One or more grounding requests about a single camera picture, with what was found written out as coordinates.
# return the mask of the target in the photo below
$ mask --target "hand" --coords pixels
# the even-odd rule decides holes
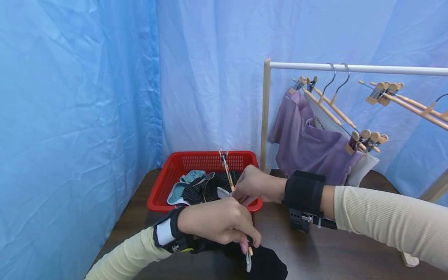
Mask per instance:
[[[256,248],[261,242],[261,234],[254,228],[249,211],[234,198],[189,206],[179,214],[177,226],[183,233],[220,244],[239,242],[244,254],[249,248],[246,234],[254,239]]]
[[[247,166],[238,179],[235,191],[230,195],[242,205],[248,206],[258,197],[265,202],[281,203],[286,179],[268,175],[253,165]]]

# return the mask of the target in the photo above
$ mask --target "fingernail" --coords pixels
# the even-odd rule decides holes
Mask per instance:
[[[246,254],[247,253],[246,245],[240,243],[240,247],[241,247],[241,251],[243,252],[243,254]]]

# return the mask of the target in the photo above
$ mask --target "metal hanger hook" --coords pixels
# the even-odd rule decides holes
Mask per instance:
[[[436,100],[436,102],[438,102],[439,100],[441,100],[442,97],[444,97],[444,96],[448,96],[448,93],[445,93],[444,95],[439,96],[439,98]]]
[[[335,68],[335,66],[333,65],[333,63],[328,62],[327,64],[329,64],[329,65],[331,65],[331,67],[333,67],[334,74],[333,74],[333,79],[328,83],[328,85],[326,85],[326,86],[323,88],[322,96],[325,94],[325,90],[327,89],[327,86],[329,86],[329,85],[335,80],[335,77],[336,77],[336,68]]]
[[[349,71],[349,75],[347,76],[347,80],[345,80],[345,82],[337,88],[335,94],[337,94],[337,92],[339,91],[339,89],[340,89],[343,85],[345,85],[345,84],[349,81],[349,79],[350,79],[350,67],[347,65],[347,63],[341,63],[341,64],[342,64],[342,65],[345,65],[345,66],[347,67],[347,70]]]

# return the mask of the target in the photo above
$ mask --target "white wristband label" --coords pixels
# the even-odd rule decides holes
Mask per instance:
[[[171,233],[171,218],[157,225],[157,241],[161,246],[175,240]]]

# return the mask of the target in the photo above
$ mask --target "clothing rack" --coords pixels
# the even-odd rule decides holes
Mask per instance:
[[[381,65],[343,65],[320,63],[289,63],[271,62],[265,59],[263,68],[263,116],[261,122],[261,151],[260,169],[265,173],[271,173],[271,167],[266,166],[266,143],[267,143],[267,120],[269,112],[269,94],[271,91],[271,69],[297,69],[314,71],[337,71],[337,72],[361,72],[380,74],[407,74],[421,76],[448,76],[448,68],[441,67],[409,67],[409,66],[381,66]],[[448,169],[435,180],[435,182],[421,195],[420,199],[429,202],[437,201],[448,191]],[[419,259],[407,253],[401,253],[406,266],[415,267]]]

